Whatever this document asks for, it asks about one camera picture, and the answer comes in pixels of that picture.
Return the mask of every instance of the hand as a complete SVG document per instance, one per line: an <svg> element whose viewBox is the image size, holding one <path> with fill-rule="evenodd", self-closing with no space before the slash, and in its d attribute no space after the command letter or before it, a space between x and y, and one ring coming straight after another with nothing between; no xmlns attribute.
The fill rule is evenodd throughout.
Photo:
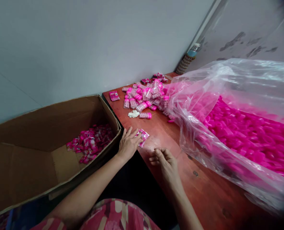
<svg viewBox="0 0 284 230"><path fill-rule="evenodd" d="M133 133L131 133L132 127L129 128L128 132L124 129L122 139L120 141L120 147L117 155L119 155L122 159L126 160L126 162L132 158L133 154L137 150L138 145L143 142L141 139L141 133L135 137L138 132L136 129Z"/></svg>
<svg viewBox="0 0 284 230"><path fill-rule="evenodd" d="M161 166L164 182L172 192L183 191L183 185L178 174L177 160L166 148L155 148L149 161L151 165Z"/></svg>

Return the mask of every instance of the crumpled paper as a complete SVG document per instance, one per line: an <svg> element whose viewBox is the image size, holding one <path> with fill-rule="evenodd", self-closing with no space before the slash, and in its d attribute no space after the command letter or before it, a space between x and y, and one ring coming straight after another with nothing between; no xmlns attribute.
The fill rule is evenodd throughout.
<svg viewBox="0 0 284 230"><path fill-rule="evenodd" d="M139 111L137 111L137 110L133 110L131 113L128 113L128 116L130 117L130 118L135 118L135 117L137 117L137 116L139 116L140 115L140 113L139 113Z"/></svg>

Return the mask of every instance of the wooden table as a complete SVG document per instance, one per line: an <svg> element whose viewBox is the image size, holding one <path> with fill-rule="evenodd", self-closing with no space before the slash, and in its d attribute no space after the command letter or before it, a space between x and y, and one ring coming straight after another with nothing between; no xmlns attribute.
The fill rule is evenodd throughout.
<svg viewBox="0 0 284 230"><path fill-rule="evenodd" d="M167 75L170 78L178 76L176 73ZM180 149L180 128L175 123L168 123L169 119L162 111L145 109L143 112L152 114L151 120L129 118L131 109L123 108L125 93L122 87L110 91L117 91L120 100L112 102L109 92L103 94L124 128L142 128L150 135L144 147L138 147L138 151L165 193L160 168L152 166L148 158L156 147L166 147L173 153L178 161L185 192L204 229L239 229L250 217L264 214L245 197L243 189L205 168Z"/></svg>

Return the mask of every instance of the cardboard box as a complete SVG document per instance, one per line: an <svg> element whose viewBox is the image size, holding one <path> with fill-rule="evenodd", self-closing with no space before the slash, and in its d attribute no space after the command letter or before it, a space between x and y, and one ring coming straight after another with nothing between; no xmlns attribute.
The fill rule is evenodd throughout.
<svg viewBox="0 0 284 230"><path fill-rule="evenodd" d="M83 171L82 154L65 144L92 124L109 123L115 138L97 156L102 158L119 140L121 127L99 96L60 102L0 124L0 214L54 191Z"/></svg>

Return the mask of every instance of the gray wall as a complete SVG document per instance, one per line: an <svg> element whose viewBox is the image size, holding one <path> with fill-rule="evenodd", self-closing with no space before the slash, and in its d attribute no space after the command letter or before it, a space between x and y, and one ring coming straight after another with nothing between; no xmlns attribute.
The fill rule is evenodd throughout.
<svg viewBox="0 0 284 230"><path fill-rule="evenodd" d="M212 2L0 0L0 122L172 72Z"/></svg>
<svg viewBox="0 0 284 230"><path fill-rule="evenodd" d="M284 1L222 0L198 41L186 72L234 57L284 62Z"/></svg>

